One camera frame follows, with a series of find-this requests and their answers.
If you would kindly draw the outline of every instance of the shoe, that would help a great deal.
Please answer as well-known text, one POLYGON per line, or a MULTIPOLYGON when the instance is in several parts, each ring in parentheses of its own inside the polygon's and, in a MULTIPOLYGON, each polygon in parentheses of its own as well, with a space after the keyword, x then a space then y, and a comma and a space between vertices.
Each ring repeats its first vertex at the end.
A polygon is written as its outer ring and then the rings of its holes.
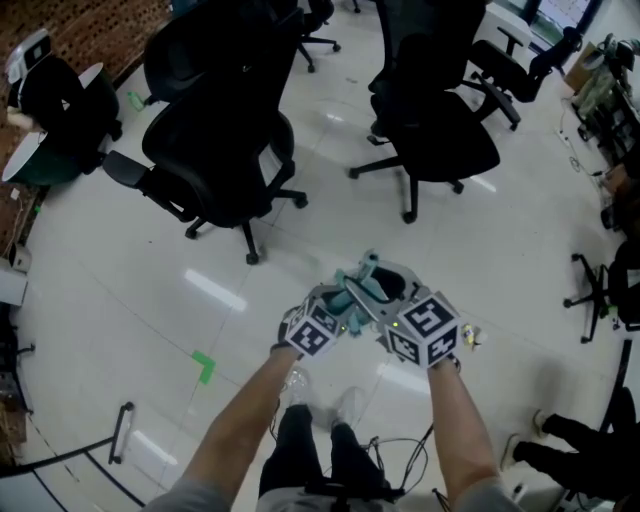
POLYGON ((542 430, 542 427, 549 419, 542 409, 538 409, 533 415, 533 431, 538 439, 546 439, 549 434, 542 430))
POLYGON ((504 449, 504 455, 502 456, 502 462, 500 462, 500 471, 506 471, 516 465, 516 459, 513 458, 513 452, 518 446, 518 443, 522 441, 520 434, 513 434, 507 441, 507 447, 504 449))
POLYGON ((311 380, 303 368, 294 367, 280 393, 280 405, 287 409, 293 405, 308 405, 311 397, 311 380))
POLYGON ((329 414, 329 426, 333 429, 340 423, 346 423, 351 428, 364 412, 365 393, 361 388, 351 387, 347 389, 332 407, 329 414))

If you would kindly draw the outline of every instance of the black office chair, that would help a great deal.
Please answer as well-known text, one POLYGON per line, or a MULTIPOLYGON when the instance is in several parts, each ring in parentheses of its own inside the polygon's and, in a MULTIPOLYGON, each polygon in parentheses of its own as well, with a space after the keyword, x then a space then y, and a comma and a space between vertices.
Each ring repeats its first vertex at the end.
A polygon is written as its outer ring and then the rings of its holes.
POLYGON ((551 74, 553 68, 560 68, 572 53, 580 51, 582 35, 577 29, 566 27, 562 39, 536 56, 531 61, 527 73, 512 57, 515 45, 522 46, 522 43, 505 29, 498 27, 498 31, 508 38, 507 51, 502 51, 489 41, 476 42, 471 48, 469 60, 480 68, 482 76, 475 72, 471 76, 478 83, 464 84, 485 92, 485 101, 478 110, 483 119, 499 108, 511 122, 511 129, 515 131, 520 123, 520 116, 511 105, 511 97, 497 95, 495 92, 487 93, 488 86, 493 86, 502 93, 509 91, 521 103, 533 102, 538 96, 542 82, 551 74), (486 81, 490 77, 493 83, 486 81))
POLYGON ((333 45, 334 52, 339 52, 342 47, 333 39, 311 37, 311 33, 320 30, 322 25, 328 25, 327 21, 331 16, 333 16, 333 2, 331 0, 309 0, 309 8, 311 9, 311 12, 305 13, 304 15, 303 35, 302 39, 300 39, 300 42, 298 43, 298 50, 309 63, 309 67, 307 67, 309 73, 314 73, 316 67, 313 65, 313 60, 302 43, 331 44, 333 45))
POLYGON ((616 258, 607 269, 600 265, 598 275, 592 270, 582 254, 573 254, 571 261, 581 261, 591 294, 577 300, 564 299, 565 308, 593 302, 593 315, 589 336, 582 336, 582 343, 593 341, 598 317, 605 318, 609 303, 618 308, 618 318, 627 331, 640 331, 640 243, 628 240, 616 252, 616 258), (605 289, 604 275, 608 274, 608 288, 605 289))
POLYGON ((182 222, 197 217, 187 229, 188 238, 196 238, 205 222, 242 226, 249 246, 247 263, 256 264, 249 221, 266 215, 276 197, 292 199, 298 208, 307 204, 304 193, 281 189, 294 175, 295 164, 293 131, 278 112, 301 28, 301 9, 272 21, 268 37, 265 31, 256 34, 253 52, 236 52, 235 61, 225 56, 224 66, 204 73, 165 108, 142 141, 155 167, 148 169, 112 151, 104 161, 105 171, 182 222), (279 162, 270 181, 260 163, 266 153, 279 162))
POLYGON ((416 220, 418 182, 449 182, 460 194, 459 180, 500 163, 491 137, 455 92, 464 76, 468 52, 485 12, 483 0, 377 0, 385 46, 385 64, 369 85, 377 115, 374 145, 389 139, 398 156, 349 170, 349 177, 403 166, 411 182, 411 210, 416 220))

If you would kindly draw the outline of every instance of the power cord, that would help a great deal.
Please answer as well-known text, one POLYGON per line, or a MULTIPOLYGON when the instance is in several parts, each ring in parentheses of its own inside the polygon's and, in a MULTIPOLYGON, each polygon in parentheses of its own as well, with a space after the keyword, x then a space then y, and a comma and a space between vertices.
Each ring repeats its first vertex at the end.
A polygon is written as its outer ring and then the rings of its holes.
MULTIPOLYGON (((278 403, 276 405, 276 410, 273 413, 273 419, 271 420, 271 425, 269 425, 269 433, 271 434, 271 437, 273 438, 274 441, 278 441, 278 436, 276 435, 276 414, 278 412, 278 410, 280 409, 280 399, 278 399, 278 403)), ((409 461, 407 462, 407 466, 405 468, 405 472, 404 472, 404 476, 402 478, 402 483, 400 484, 400 490, 402 490, 403 495, 409 494, 413 489, 415 489, 417 487, 417 485, 422 482, 422 479, 424 478, 424 475, 427 471, 427 465, 429 464, 429 454, 427 453, 427 449, 424 447, 424 445, 426 444, 427 440, 429 439, 429 437, 431 436, 431 434, 433 433, 433 424, 431 424, 431 426, 427 429, 427 432, 424 434, 424 436, 422 436, 422 438, 420 440, 418 439, 413 439, 411 437, 393 437, 393 438, 389 438, 389 439, 380 439, 378 436, 376 437, 372 437, 369 440, 369 443, 365 444, 365 445, 360 445, 362 446, 362 448, 365 449, 365 451, 367 452, 367 454, 369 454, 369 452, 371 451, 371 449, 373 448, 375 454, 376 454, 376 464, 378 466, 378 469, 380 469, 380 471, 382 472, 383 476, 385 474, 385 469, 384 469, 384 460, 382 459, 382 456, 380 455, 380 446, 383 444, 388 444, 388 443, 396 443, 396 442, 413 442, 416 443, 416 447, 414 448, 413 452, 411 453, 411 456, 409 457, 409 461), (406 491, 405 486, 407 484, 407 481, 409 479, 409 476, 411 475, 411 472, 413 471, 413 467, 416 463, 416 461, 418 460, 418 457, 420 456, 421 453, 424 453, 424 466, 422 467, 422 471, 420 472, 420 476, 418 477, 418 480, 416 480, 416 482, 409 487, 409 489, 407 489, 406 491)))
POLYGON ((584 165, 582 165, 582 163, 580 162, 580 159, 578 158, 578 152, 576 151, 576 148, 573 145, 573 142, 569 137, 567 137, 564 134, 564 116, 567 113, 567 108, 570 105, 570 100, 571 100, 571 96, 566 98, 560 98, 560 105, 562 106, 562 115, 560 116, 558 132, 564 138, 567 144, 569 144, 569 148, 573 153, 573 156, 569 157, 569 163, 571 163, 571 167, 573 168, 573 170, 576 172, 584 172, 587 176, 590 176, 591 178, 597 178, 598 176, 602 176, 604 174, 604 171, 596 171, 594 173, 590 173, 589 171, 587 171, 587 169, 584 167, 584 165))

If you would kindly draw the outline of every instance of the chair caster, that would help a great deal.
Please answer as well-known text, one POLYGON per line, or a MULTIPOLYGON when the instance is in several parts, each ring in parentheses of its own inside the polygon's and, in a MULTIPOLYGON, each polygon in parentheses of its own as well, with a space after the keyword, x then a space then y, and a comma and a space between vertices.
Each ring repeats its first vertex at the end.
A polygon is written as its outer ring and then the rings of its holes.
POLYGON ((295 206, 299 210, 304 208, 308 204, 309 204, 309 200, 306 198, 306 196, 305 197, 299 197, 299 198, 293 200, 293 206, 295 206))
POLYGON ((256 253, 247 254, 247 265, 257 265, 260 257, 256 253))
POLYGON ((404 212, 402 214, 402 220, 405 224, 413 224, 418 216, 414 212, 404 212))
POLYGON ((122 122, 116 119, 109 127, 108 133, 111 135, 111 140, 113 140, 113 142, 117 141, 122 137, 122 122))

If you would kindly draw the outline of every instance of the brick wall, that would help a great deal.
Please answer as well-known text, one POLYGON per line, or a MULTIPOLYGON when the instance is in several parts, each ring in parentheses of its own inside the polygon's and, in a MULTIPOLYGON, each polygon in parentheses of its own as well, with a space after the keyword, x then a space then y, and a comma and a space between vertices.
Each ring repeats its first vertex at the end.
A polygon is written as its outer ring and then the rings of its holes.
MULTIPOLYGON (((13 48, 32 32, 45 27, 53 52, 76 72, 103 62, 109 76, 130 70, 150 34, 169 17, 168 0, 0 0, 0 65, 13 48)), ((24 133, 6 121, 8 84, 0 79, 0 170, 4 169, 24 133)), ((0 256, 17 226, 25 240, 35 218, 34 205, 44 194, 35 187, 17 186, 24 210, 9 197, 15 185, 0 185, 0 256)))

